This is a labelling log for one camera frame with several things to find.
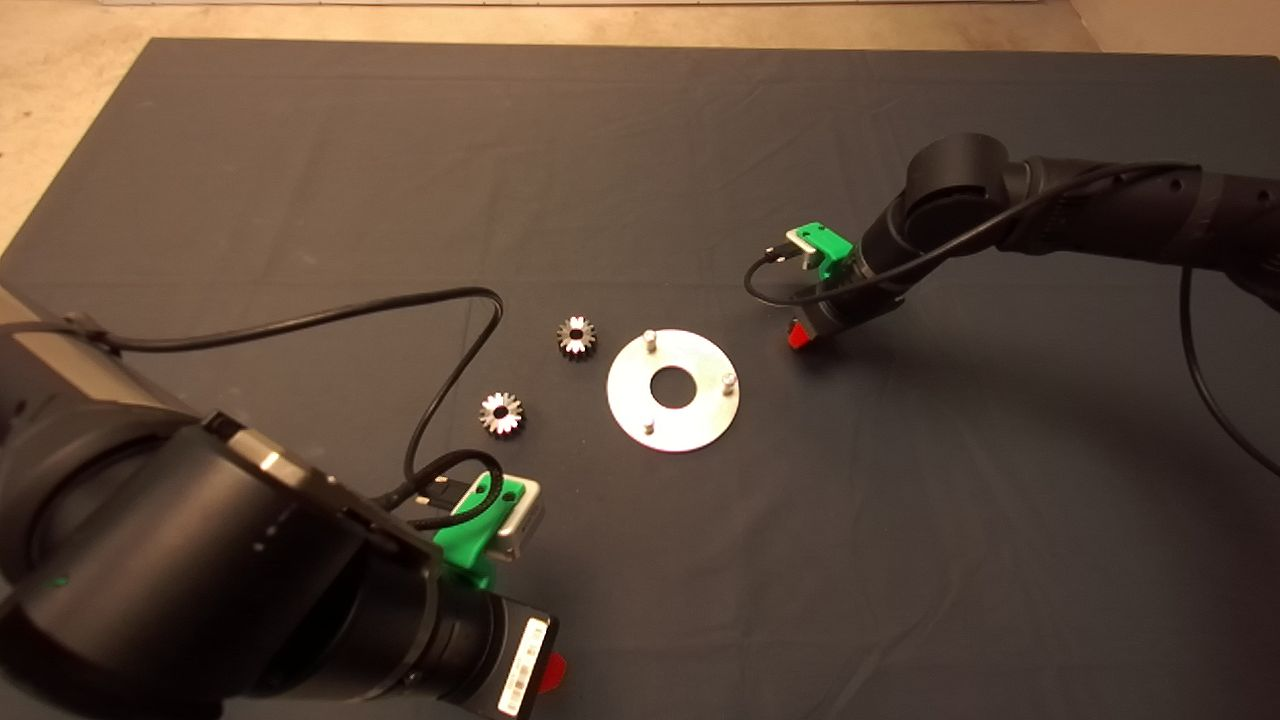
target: barcode label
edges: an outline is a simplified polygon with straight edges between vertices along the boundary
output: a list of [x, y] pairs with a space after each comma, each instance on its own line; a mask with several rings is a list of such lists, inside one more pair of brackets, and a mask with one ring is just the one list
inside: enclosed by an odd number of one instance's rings
[[543, 641], [547, 639], [547, 621], [530, 618], [525, 625], [525, 634], [520, 638], [516, 648], [516, 660], [511, 664], [511, 673], [507, 674], [507, 684], [502, 688], [502, 697], [498, 700], [498, 711], [515, 717], [520, 712], [520, 706], [525, 702], [525, 692], [529, 689], [529, 679], [534, 675], [534, 665], [538, 664], [538, 655], [543, 651]]

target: metal washer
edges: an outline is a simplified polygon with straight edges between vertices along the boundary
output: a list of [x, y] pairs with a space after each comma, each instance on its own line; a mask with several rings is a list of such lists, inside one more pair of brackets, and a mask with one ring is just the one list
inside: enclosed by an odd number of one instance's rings
[[[737, 372], [714, 342], [687, 331], [652, 331], [632, 340], [613, 359], [607, 383], [609, 410], [622, 430], [640, 445], [663, 452], [687, 452], [716, 441], [733, 423], [741, 397]], [[649, 384], [664, 368], [680, 368], [694, 378], [694, 400], [667, 407], [654, 400]], [[732, 391], [726, 392], [726, 379]]]

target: silver gear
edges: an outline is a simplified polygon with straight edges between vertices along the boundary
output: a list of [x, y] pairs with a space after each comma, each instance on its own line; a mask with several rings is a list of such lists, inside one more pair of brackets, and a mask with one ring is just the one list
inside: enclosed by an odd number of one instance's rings
[[509, 437], [524, 419], [525, 406], [509, 392], [495, 392], [480, 404], [480, 424], [494, 437]]
[[595, 325], [581, 315], [561, 323], [556, 331], [561, 352], [570, 359], [586, 357], [595, 348]]

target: dark gray tablecloth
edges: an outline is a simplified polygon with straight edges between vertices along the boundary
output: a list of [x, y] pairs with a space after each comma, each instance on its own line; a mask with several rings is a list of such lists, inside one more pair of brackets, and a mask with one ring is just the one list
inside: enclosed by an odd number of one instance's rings
[[[1277, 90], [1248, 58], [154, 41], [0, 277], [151, 336], [499, 290], [507, 320], [428, 447], [545, 484], [499, 580], [563, 620], [540, 717], [1275, 717], [1280, 483], [1193, 393], [1175, 270], [979, 255], [809, 357], [739, 283], [787, 228], [856, 236], [950, 132], [1277, 174]], [[372, 492], [484, 313], [131, 361]], [[602, 331], [590, 363], [556, 351], [570, 314]], [[1280, 322], [1207, 277], [1196, 318], [1224, 405], [1280, 452]], [[649, 327], [740, 372], [700, 452], [609, 415], [609, 361]], [[500, 446], [475, 420], [494, 389], [531, 415]]]

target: concrete floor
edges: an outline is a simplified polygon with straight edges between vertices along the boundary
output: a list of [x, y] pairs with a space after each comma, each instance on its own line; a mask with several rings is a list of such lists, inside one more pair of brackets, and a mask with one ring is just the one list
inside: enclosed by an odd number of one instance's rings
[[1276, 0], [648, 8], [154, 8], [0, 0], [0, 251], [133, 58], [156, 36], [1276, 54]]

